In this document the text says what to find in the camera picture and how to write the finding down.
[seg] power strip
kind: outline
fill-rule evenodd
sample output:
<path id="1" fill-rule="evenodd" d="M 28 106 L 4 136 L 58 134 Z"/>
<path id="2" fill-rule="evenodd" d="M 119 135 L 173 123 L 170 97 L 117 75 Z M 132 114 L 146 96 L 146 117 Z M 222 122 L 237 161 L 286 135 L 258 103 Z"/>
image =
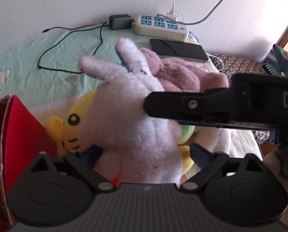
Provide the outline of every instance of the power strip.
<path id="1" fill-rule="evenodd" d="M 189 29 L 186 25 L 166 20 L 162 17 L 140 15 L 135 19 L 135 33 L 185 42 Z"/>

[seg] red box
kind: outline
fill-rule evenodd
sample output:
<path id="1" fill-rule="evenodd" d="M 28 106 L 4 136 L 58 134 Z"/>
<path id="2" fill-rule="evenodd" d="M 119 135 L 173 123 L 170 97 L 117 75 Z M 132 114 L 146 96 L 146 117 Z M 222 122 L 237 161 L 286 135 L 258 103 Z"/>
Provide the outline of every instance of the red box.
<path id="1" fill-rule="evenodd" d="M 0 231 L 13 225 L 6 196 L 40 152 L 57 156 L 57 146 L 17 96 L 0 99 Z"/>

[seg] yellow plush toy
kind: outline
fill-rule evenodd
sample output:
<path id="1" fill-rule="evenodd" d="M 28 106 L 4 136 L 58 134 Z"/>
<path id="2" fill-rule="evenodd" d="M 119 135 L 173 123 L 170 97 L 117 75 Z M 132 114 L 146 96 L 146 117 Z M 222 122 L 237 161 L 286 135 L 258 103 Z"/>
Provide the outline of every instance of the yellow plush toy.
<path id="1" fill-rule="evenodd" d="M 80 147 L 77 133 L 81 120 L 85 117 L 87 109 L 91 104 L 97 89 L 90 90 L 84 94 L 66 114 L 64 120 L 57 116 L 51 116 L 46 120 L 45 130 L 49 136 L 62 145 L 65 151 L 81 152 L 85 148 Z M 182 138 L 176 143 L 178 145 L 184 144 L 189 140 L 195 130 L 194 126 L 182 125 Z M 190 158 L 189 146 L 179 147 L 183 165 L 182 175 L 185 174 L 193 165 L 193 160 Z"/>
<path id="2" fill-rule="evenodd" d="M 46 120 L 45 130 L 48 135 L 60 143 L 65 151 L 81 152 L 85 148 L 80 147 L 77 133 L 81 120 L 85 117 L 87 108 L 92 102 L 96 93 L 95 90 L 90 90 L 84 94 L 70 108 L 64 120 L 57 116 L 51 116 Z"/>

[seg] mattress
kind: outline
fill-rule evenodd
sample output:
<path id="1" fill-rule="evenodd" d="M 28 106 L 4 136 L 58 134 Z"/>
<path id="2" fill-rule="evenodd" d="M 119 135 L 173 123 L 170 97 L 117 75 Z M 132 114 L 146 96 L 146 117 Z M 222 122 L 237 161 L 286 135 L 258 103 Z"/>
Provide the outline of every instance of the mattress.
<path id="1" fill-rule="evenodd" d="M 37 68 L 41 54 L 61 40 L 69 31 L 47 35 L 0 53 L 0 98 L 7 94 L 16 94 L 42 124 L 49 116 L 63 118 L 74 102 L 88 90 L 98 87 L 101 81 L 84 74 L 70 74 Z M 149 48 L 149 36 L 140 36 L 133 29 L 112 31 L 107 27 L 102 30 L 104 43 L 96 55 L 119 63 L 115 43 L 120 37 L 132 39 L 138 47 Z M 196 43 L 194 38 L 189 42 Z M 100 29 L 72 33 L 41 59 L 41 65 L 48 68 L 78 71 L 76 64 L 82 55 L 92 54 L 100 44 Z M 209 60 L 205 69 L 217 72 Z M 238 130 L 232 139 L 232 157 L 243 157 L 254 153 L 262 158 L 259 147 L 251 131 Z M 195 174 L 194 166 L 188 173 Z"/>

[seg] plush toy eye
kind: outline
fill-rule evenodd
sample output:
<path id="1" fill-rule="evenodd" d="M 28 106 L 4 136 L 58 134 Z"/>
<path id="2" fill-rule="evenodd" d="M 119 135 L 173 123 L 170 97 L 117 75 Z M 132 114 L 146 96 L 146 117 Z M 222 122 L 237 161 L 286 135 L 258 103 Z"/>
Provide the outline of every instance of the plush toy eye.
<path id="1" fill-rule="evenodd" d="M 73 113 L 68 118 L 68 124 L 69 125 L 78 125 L 80 123 L 80 117 Z"/>
<path id="2" fill-rule="evenodd" d="M 147 72 L 144 71 L 143 69 L 141 69 L 140 72 L 142 72 L 143 74 L 147 75 Z"/>

